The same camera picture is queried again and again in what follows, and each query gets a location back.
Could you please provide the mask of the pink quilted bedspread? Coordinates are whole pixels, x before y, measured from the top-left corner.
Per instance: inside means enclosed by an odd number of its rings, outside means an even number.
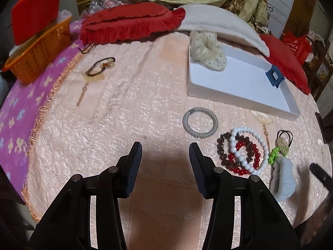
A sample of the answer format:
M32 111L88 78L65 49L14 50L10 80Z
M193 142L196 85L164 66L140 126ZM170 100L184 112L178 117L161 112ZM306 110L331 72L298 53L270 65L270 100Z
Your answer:
M200 194L188 159L194 138L182 125L191 107L212 110L219 132L237 125L253 128L274 141L279 129L293 133L289 154L297 181L295 193L281 203L293 225L307 220L327 197L327 190L309 172L311 162L332 171L328 145L323 144L314 99L288 83L300 116L289 121L255 111L187 95L189 38L171 33L154 41L96 47L78 55L59 77L41 107L29 153L22 194L30 213L40 220L68 178L99 174L116 164L133 142L143 146L138 181L158 186L157 201L166 208L166 191L189 199L176 203L171 220L207 223L212 203Z

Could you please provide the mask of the white shallow tray box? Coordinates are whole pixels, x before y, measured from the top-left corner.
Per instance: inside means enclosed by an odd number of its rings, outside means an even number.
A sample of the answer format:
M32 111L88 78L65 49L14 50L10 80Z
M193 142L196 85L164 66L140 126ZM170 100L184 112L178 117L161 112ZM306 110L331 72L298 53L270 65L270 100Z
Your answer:
M271 64L253 50L223 44L226 68L213 71L194 61L190 55L187 95L231 104L280 118L295 120L300 116L297 103L285 80L279 88L271 86L266 72Z

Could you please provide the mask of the wooden chair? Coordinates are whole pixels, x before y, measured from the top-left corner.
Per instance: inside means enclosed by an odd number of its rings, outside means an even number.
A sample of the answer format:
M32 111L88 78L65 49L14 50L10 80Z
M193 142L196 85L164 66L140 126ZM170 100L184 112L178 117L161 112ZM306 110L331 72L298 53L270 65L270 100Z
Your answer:
M314 100L317 102L332 77L332 58L329 55L331 42L327 40L323 43L320 40L311 39L313 59L303 64L303 69L308 78L308 86Z

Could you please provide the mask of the blue hair claw clip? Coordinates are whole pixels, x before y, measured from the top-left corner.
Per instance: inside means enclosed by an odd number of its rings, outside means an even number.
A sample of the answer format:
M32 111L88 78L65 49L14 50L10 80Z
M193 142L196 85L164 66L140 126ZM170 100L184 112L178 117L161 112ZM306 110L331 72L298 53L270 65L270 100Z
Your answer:
M279 85L285 80L285 77L282 75L281 71L275 65L271 66L271 69L267 71L266 77L271 83L271 86L279 88Z

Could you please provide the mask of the purple floral sheet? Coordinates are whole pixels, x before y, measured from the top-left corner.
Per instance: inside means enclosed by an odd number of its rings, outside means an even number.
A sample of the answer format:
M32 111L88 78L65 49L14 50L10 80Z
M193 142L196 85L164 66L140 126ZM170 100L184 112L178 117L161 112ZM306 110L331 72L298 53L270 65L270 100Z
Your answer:
M29 137L38 109L44 105L54 82L78 53L78 48L82 47L79 40L81 24L80 20L70 24L71 45L33 83L24 86L15 82L1 106L1 167L20 197L28 172Z

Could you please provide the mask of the cream dotted scrunchie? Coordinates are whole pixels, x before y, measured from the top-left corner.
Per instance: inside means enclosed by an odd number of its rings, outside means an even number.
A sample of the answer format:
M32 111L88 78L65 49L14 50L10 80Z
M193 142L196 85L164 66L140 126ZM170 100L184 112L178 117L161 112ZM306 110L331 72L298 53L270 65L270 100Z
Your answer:
M194 61L213 71L221 72L227 65L223 44L216 33L191 31L190 55Z

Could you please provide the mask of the black hairpin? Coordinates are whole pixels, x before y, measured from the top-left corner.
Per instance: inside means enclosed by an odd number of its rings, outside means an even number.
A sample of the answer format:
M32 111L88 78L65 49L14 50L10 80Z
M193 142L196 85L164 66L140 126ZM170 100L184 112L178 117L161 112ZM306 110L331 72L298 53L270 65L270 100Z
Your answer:
M80 53L82 54L87 54L89 53L91 50L93 50L93 48L95 47L95 43L91 43L91 44L88 44L86 46L84 46L83 48L79 48L78 47L78 50L80 51Z

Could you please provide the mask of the red cushion right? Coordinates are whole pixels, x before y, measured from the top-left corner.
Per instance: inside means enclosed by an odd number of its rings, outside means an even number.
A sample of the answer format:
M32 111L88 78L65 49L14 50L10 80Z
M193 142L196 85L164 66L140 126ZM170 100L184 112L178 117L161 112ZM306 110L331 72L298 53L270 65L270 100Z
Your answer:
M260 38L265 42L270 51L270 56L267 57L267 60L272 65L275 65L281 74L291 81L295 87L305 95L309 95L311 90L308 86L307 76L290 48L273 35L260 34Z

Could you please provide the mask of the red shopping bag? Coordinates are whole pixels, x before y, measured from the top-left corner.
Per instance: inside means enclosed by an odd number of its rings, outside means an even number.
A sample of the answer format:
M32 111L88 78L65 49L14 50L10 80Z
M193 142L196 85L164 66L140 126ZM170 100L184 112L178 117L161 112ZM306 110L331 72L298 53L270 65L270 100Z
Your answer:
M303 65L308 56L312 53L311 43L306 34L296 37L291 32L287 31L281 35L280 39L288 46L300 65Z

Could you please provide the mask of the orange plastic basket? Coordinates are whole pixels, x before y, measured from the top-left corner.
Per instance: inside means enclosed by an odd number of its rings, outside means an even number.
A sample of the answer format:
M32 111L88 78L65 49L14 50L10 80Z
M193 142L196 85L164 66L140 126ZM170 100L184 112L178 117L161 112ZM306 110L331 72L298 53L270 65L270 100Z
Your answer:
M34 40L21 54L9 57L4 70L11 71L23 85L33 83L47 66L70 46L71 20L71 17L66 18Z

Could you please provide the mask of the red ruffled cushion left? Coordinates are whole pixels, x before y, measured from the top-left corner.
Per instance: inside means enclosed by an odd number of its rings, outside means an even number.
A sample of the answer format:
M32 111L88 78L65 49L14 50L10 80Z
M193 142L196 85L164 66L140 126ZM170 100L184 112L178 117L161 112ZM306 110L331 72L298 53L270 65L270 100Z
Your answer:
M86 18L80 40L84 45L141 40L154 33L177 29L185 16L182 7L168 10L153 2L116 6Z

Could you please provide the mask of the beige pillow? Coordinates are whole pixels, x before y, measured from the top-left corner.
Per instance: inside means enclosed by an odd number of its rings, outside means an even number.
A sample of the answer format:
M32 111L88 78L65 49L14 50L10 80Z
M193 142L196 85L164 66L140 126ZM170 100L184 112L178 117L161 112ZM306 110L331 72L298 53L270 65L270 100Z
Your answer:
M232 12L204 4L187 4L182 8L186 15L178 31L216 33L218 38L256 48L262 55L270 56L269 48L255 30Z

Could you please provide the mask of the clear plastic bag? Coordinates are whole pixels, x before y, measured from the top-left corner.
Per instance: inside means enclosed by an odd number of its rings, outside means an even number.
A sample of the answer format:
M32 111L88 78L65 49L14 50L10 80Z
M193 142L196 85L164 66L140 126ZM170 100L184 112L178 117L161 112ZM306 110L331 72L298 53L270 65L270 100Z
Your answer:
M128 3L128 0L91 0L83 6L83 12L80 15L80 19L86 19L99 11L126 5Z

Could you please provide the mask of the red box in basket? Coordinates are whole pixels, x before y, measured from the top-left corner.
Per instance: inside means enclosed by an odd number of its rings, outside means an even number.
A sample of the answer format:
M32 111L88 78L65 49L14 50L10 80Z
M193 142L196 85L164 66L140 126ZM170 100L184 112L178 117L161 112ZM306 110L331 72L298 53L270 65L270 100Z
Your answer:
M14 42L20 45L58 17L60 0L19 0L11 10Z

